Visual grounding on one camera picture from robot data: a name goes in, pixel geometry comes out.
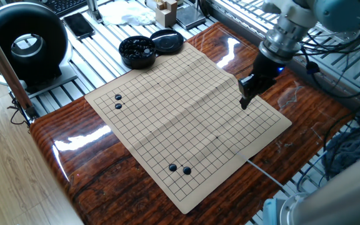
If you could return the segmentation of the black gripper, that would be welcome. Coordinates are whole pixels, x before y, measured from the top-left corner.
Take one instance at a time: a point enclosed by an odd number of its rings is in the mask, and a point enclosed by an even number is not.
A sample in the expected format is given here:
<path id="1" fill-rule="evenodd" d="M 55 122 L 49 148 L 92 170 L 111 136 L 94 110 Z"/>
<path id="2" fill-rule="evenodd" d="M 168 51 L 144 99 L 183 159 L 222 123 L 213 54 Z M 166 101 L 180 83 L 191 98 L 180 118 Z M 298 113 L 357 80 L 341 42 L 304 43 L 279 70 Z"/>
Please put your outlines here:
<path id="1" fill-rule="evenodd" d="M 248 77 L 238 80 L 241 92 L 240 104 L 246 109 L 249 103 L 259 94 L 275 85 L 276 78 L 282 73 L 285 64 L 277 63 L 259 52 L 253 62 L 253 69 Z"/>

